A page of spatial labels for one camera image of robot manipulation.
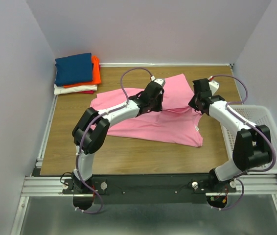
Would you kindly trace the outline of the pink t shirt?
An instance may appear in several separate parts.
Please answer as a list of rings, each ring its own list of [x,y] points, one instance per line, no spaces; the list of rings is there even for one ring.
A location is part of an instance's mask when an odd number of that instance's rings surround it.
[[[188,105],[193,96],[184,74],[169,77],[165,80],[162,111],[127,119],[111,127],[108,135],[201,147],[201,115]]]

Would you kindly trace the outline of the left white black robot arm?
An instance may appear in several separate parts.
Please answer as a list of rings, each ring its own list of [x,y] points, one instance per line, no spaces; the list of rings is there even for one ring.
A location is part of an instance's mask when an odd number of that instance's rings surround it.
[[[102,110],[88,108],[72,131],[76,145],[75,169],[72,173],[73,187],[79,193],[94,191],[89,179],[95,156],[103,145],[108,130],[114,125],[139,117],[149,112],[160,112],[164,94],[164,79],[151,81],[136,95],[126,97],[126,101]]]

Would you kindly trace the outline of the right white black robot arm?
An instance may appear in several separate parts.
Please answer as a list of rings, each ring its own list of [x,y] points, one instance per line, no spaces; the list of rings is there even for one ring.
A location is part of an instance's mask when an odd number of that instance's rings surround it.
[[[250,122],[231,107],[220,95],[213,77],[193,81],[194,96],[189,106],[219,121],[235,138],[232,157],[209,171],[207,186],[211,191],[222,189],[231,179],[265,164],[276,162],[271,133],[266,125]]]

